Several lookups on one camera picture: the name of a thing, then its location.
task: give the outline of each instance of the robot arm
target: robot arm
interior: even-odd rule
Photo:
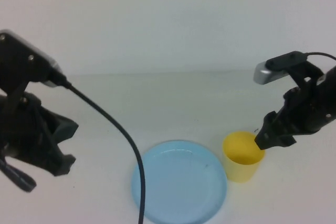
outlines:
[[[314,134],[336,119],[336,67],[324,74],[307,61],[309,55],[315,54],[320,53],[294,51],[256,67],[254,81],[258,84],[290,75],[298,85],[285,93],[285,103],[278,112],[272,111],[264,117],[263,127],[255,138],[261,150],[288,147],[296,142],[293,136]]]

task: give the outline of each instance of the yellow cup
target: yellow cup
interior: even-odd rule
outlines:
[[[238,131],[230,133],[223,141],[224,169],[229,180],[246,182],[256,172],[265,150],[254,142],[255,135]]]

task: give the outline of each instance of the screw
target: screw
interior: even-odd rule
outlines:
[[[28,102],[27,98],[25,98],[25,97],[22,97],[22,98],[21,98],[21,101],[22,101],[23,103],[27,103],[27,102]]]

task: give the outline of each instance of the white table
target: white table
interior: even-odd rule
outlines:
[[[70,78],[129,131],[141,153],[166,140],[192,140],[221,157],[231,131],[261,127],[294,86],[289,78],[259,86],[252,71],[172,73]],[[75,120],[75,136],[60,144],[77,161],[69,175],[47,172],[8,159],[36,179],[26,194],[4,176],[1,223],[138,223],[130,193],[135,157],[123,136],[70,91],[32,84],[43,105]],[[336,123],[289,148],[267,151],[245,184],[229,182],[219,213],[209,224],[335,223]]]

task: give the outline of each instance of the light blue plate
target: light blue plate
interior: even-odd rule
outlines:
[[[221,208],[226,175],[207,148],[188,141],[169,141],[153,147],[142,158],[145,216],[155,224],[202,224]],[[132,177],[132,195],[139,207],[138,167]]]

